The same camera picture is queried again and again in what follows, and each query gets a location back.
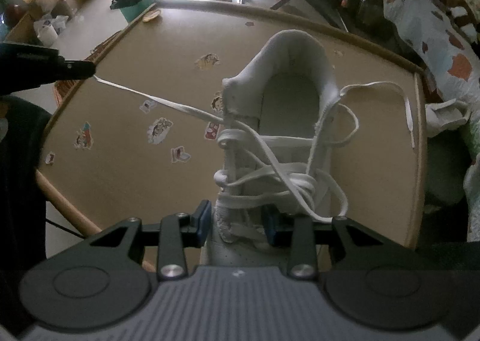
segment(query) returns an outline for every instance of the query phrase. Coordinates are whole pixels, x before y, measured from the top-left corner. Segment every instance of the tabletop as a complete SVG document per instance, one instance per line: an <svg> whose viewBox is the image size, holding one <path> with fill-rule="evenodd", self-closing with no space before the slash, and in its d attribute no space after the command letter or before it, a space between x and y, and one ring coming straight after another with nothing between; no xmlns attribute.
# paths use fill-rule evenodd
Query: tabletop
<svg viewBox="0 0 480 341"><path fill-rule="evenodd" d="M352 90L342 103L360 128L348 145L334 149L331 173L349 199L350 218L415 246L426 153L418 67L357 36L282 12L213 1L157 0L156 6L161 18L137 18L104 50L99 77L214 114L222 79L237 75L278 31L299 29L324 46L339 87L400 85L411 104L415 147L401 95ZM46 128L38 184L85 234L132 216L158 223L168 214L193 212L202 199L215 202L213 174L223 165L219 129L145 100L88 79L73 88ZM339 115L340 139L351 123ZM155 264L153 248L145 256ZM193 266L198 250L187 257Z"/></svg>

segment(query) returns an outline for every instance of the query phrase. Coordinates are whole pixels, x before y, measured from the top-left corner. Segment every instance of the screw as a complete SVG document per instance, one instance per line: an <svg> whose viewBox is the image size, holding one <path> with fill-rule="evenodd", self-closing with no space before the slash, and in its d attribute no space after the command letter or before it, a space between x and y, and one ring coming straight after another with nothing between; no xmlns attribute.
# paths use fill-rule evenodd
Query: screw
<svg viewBox="0 0 480 341"><path fill-rule="evenodd" d="M315 269L308 264L297 264L290 270L290 273L300 279L308 279L315 274Z"/></svg>
<svg viewBox="0 0 480 341"><path fill-rule="evenodd" d="M162 276L173 278L183 274L184 270L181 266L177 264L168 264L168 265L164 265L160 269L160 273L162 274Z"/></svg>

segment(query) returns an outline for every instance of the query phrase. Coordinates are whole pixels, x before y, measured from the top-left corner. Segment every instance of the sticker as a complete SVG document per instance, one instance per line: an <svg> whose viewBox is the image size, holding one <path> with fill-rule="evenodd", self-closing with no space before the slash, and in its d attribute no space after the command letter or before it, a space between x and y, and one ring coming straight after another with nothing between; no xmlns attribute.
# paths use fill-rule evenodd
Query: sticker
<svg viewBox="0 0 480 341"><path fill-rule="evenodd" d="M220 125L218 123L208 122L208 126L205 129L205 134L203 135L203 137L206 140L216 140L219 128Z"/></svg>
<svg viewBox="0 0 480 341"><path fill-rule="evenodd" d="M212 109L216 113L223 112L223 100L222 100L222 92L217 91L215 92L215 97L212 100Z"/></svg>
<svg viewBox="0 0 480 341"><path fill-rule="evenodd" d="M76 149L92 149L93 138L92 128L90 123L85 122L83 128L77 131L77 139L75 140L74 147Z"/></svg>
<svg viewBox="0 0 480 341"><path fill-rule="evenodd" d="M143 22L150 22L152 21L153 19L157 18L160 16L160 14L162 13L162 11L157 8L156 10L151 10L151 11L148 11L142 18L142 21Z"/></svg>
<svg viewBox="0 0 480 341"><path fill-rule="evenodd" d="M173 122L166 118L157 119L153 125L148 128L148 143L158 145L165 139L172 126Z"/></svg>
<svg viewBox="0 0 480 341"><path fill-rule="evenodd" d="M158 103L155 100L145 100L140 106L141 111L148 114Z"/></svg>
<svg viewBox="0 0 480 341"><path fill-rule="evenodd" d="M195 65L198 66L201 70L210 70L213 68L213 65L218 64L220 60L218 56L214 53L208 53L201 56L198 60L195 61Z"/></svg>
<svg viewBox="0 0 480 341"><path fill-rule="evenodd" d="M185 152L183 146L172 148L170 149L170 152L172 154L172 163L177 161L187 162L191 158L191 155Z"/></svg>
<svg viewBox="0 0 480 341"><path fill-rule="evenodd" d="M47 154L46 157L45 157L45 164L47 164L47 165L52 165L54 159L55 159L55 153L54 153L54 152L50 152L50 153Z"/></svg>

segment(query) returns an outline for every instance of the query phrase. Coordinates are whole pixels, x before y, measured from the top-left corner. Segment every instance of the white shoelace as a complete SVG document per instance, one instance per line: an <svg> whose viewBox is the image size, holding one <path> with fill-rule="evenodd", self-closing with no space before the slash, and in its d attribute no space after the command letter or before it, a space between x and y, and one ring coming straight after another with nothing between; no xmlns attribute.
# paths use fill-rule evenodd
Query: white shoelace
<svg viewBox="0 0 480 341"><path fill-rule="evenodd" d="M274 137L274 136L261 136L258 134L254 129L250 126L244 124L238 120L226 120L221 117L217 117L211 113L206 111L202 111L195 107L191 107L188 105L182 105L179 103L171 102L166 99L159 98L157 96L148 95L143 92L139 92L137 90L133 90L128 87L124 87L122 85L118 85L112 82L108 82L103 80L97 76L94 78L100 82L104 83L116 88L120 88L123 90L127 90L141 96L145 96L151 100L154 100L161 105L176 109L180 112L185 114L197 117L202 119L206 122L214 122L218 124L227 125L230 127L229 129L225 129L221 131L218 135L217 142L219 146L223 149L230 149L231 147L235 146L241 148L248 154L260 168L255 170L248 170L248 169L239 169L236 172L237 175L240 176L239 179L229 183L227 180L227 172L225 170L219 170L215 173L214 179L217 185L221 188L231 188L238 185L243 185L248 181L256 180L260 177L271 177L278 182L282 182L287 190L277 193L263 193L261 195L254 195L254 196L246 196L246 195L231 195L226 193L225 191L221 191L218 196L218 201L222 203L223 206L228 208L234 209L249 209L252 207L256 207L262 204L274 203L285 197L289 197L291 195L294 196L297 204L299 205L299 209L297 210L303 212L315 221L319 221L322 223L331 223L331 217L322 217L315 213L316 206L318 205L321 199L315 198L315 190L317 186L317 181L315 178L306 174L306 167L307 164L304 162L291 162L287 164L281 164L275 154L272 152L270 147L298 147L298 146L311 146L313 140L310 138L299 138L299 137ZM360 88L360 87L371 87L377 85L390 85L393 86L396 91L398 91L404 98L405 101L405 113L406 113L406 123L407 127L410 131L411 135L411 142L412 147L415 146L414 139L413 139L413 119L411 115L410 103L409 99L407 98L405 91L397 84L393 82L372 82L368 84L351 84L345 86L340 90L340 96L344 96L345 93L353 88ZM349 135L347 135L344 140L341 141L330 141L328 142L331 146L343 146L353 137L356 131L359 128L359 122L355 114L349 109L347 106L340 104L341 107L346 109L348 114L351 115L355 122L355 128L351 131ZM265 153L265 156L270 164L266 164L263 162L258 156L252 153L250 150L246 148L248 142L250 142L252 136L255 142L262 148L262 151ZM339 215L345 215L348 209L348 200L337 184L337 182L332 178L332 176L320 169L315 170L316 175L318 178L321 178L328 186L328 188L338 197L340 200L340 213Z"/></svg>

